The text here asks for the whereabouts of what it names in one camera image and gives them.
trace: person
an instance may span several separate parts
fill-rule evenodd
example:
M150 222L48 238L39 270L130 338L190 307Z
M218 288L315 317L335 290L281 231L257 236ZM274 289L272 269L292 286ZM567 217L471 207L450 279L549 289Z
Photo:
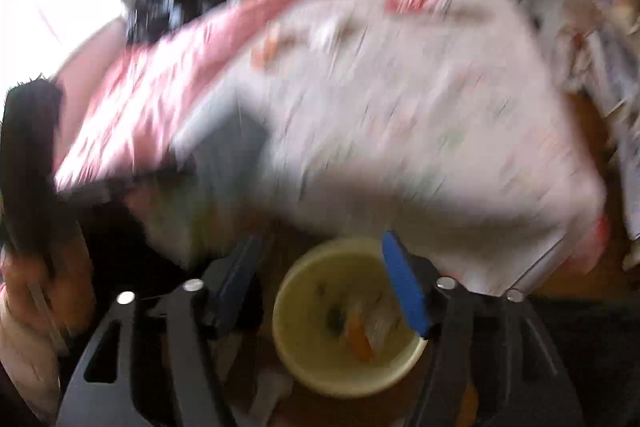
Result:
M33 413L55 420L60 400L58 356L51 328L76 337L92 324L95 294L93 265L81 235L54 249L59 269L50 277L41 257L17 255L5 246L0 260L0 362ZM30 287L43 289L50 305L38 309Z
M147 243L143 227L121 203L94 205L78 216L78 233L52 249L54 275L43 259L5 247L0 257L0 425L27 427L22 412L8 420L2 404L24 401L40 420L55 422L76 363L119 292L152 298L172 291L187 272ZM54 347L50 320L37 308L30 285L43 289L56 327L70 336L69 352Z

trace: bowl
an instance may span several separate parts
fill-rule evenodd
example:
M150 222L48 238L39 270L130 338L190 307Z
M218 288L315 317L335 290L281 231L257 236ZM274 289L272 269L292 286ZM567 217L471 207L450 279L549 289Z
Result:
M391 387L414 367L426 341L404 319L370 362L358 360L328 327L329 310L337 301L373 292L396 299L380 242L373 239L323 243L291 267L276 296L273 340L280 359L303 385L327 396L363 397Z

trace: metal screw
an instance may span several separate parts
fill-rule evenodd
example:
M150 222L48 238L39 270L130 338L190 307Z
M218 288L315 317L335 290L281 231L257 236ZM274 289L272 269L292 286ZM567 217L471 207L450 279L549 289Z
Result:
M129 304L134 301L136 298L136 294L133 292L122 292L120 295L116 297L116 302L118 304Z
M441 290L452 290L458 285L458 282L451 277L440 277L436 281L436 286Z
M510 290L507 290L507 293L505 293L505 295L507 299L509 299L511 302L524 301L524 294L520 290L516 290L516 288L511 288Z
M204 282L201 279L189 279L182 284L185 291L196 292L204 286Z

